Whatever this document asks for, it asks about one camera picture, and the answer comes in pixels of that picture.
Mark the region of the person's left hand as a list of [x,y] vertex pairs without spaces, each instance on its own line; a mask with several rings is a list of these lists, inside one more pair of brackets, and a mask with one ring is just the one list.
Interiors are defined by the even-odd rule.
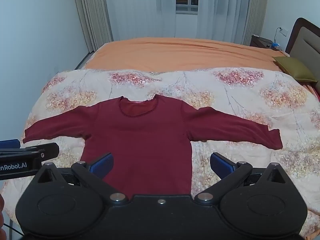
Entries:
[[0,194],[0,229],[2,229],[4,225],[3,208],[4,208],[4,199]]

